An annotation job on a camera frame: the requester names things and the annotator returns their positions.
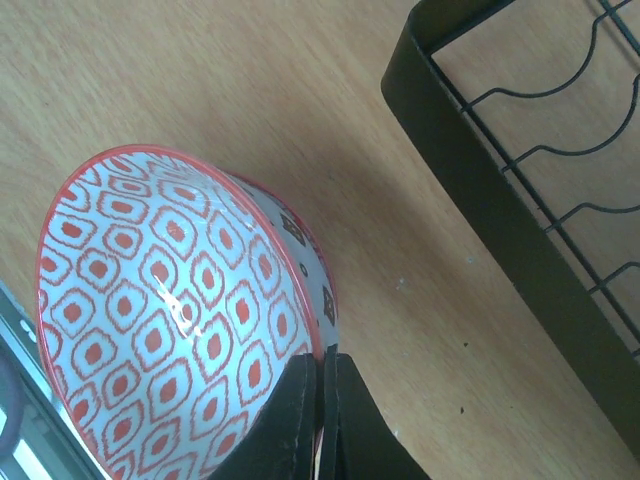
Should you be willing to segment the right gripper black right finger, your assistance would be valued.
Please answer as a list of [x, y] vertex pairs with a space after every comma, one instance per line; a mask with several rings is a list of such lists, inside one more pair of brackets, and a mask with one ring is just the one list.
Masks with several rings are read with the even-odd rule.
[[394, 436], [350, 355], [329, 347], [324, 362], [319, 479], [429, 480]]

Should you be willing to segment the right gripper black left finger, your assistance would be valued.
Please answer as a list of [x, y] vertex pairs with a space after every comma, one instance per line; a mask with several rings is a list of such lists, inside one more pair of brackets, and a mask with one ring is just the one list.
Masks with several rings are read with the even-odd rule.
[[291, 357], [247, 435], [210, 477], [310, 480], [315, 456], [316, 400], [314, 357]]

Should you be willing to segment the red patterned bowl dotted outside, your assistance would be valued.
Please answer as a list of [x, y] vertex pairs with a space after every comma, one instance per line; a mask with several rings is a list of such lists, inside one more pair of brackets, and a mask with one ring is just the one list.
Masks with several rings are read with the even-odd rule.
[[336, 289], [303, 220], [266, 187], [154, 145], [63, 184], [37, 260], [40, 358], [114, 479], [204, 479], [287, 361], [339, 340]]

